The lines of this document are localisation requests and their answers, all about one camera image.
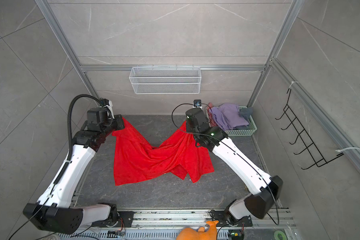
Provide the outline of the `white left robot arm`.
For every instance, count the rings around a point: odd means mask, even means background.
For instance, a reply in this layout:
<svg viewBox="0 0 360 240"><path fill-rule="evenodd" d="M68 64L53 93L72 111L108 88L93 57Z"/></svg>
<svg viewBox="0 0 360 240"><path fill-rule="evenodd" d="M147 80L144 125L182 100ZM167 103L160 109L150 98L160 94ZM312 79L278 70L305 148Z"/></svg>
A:
<svg viewBox="0 0 360 240"><path fill-rule="evenodd" d="M72 234L82 226L105 224L114 226L119 221L115 204L100 203L88 207L72 207L72 198L87 166L106 138L114 131L124 129L121 115L114 115L113 104L107 99L94 101L99 107L87 112L81 129L72 133L72 111L77 100L70 103L68 113L69 150L62 166L36 203L28 203L23 214L37 229L61 234Z"/></svg>

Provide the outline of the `red t shirt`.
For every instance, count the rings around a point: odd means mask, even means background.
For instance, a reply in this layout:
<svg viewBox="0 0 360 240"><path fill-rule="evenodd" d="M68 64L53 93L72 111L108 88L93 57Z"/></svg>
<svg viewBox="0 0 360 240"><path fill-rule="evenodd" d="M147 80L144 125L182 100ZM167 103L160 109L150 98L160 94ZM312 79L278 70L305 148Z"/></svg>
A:
<svg viewBox="0 0 360 240"><path fill-rule="evenodd" d="M180 179L186 176L193 183L202 175L214 172L209 151L195 146L194 137L186 134L186 124L176 130L159 147L153 147L127 120L116 137L114 180L117 186L134 184L172 173Z"/></svg>

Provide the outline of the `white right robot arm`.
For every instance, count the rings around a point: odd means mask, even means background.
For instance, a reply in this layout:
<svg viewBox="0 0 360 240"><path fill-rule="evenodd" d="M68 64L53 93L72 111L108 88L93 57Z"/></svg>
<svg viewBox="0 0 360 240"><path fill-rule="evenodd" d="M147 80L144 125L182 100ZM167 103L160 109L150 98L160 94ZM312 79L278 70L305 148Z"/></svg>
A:
<svg viewBox="0 0 360 240"><path fill-rule="evenodd" d="M223 160L250 192L226 207L225 221L233 224L246 216L263 219L272 207L278 209L283 180L279 176L270 176L255 165L221 128L211 127L203 105L201 100L194 100L193 107L186 111L187 133L193 135L196 147L204 147Z"/></svg>

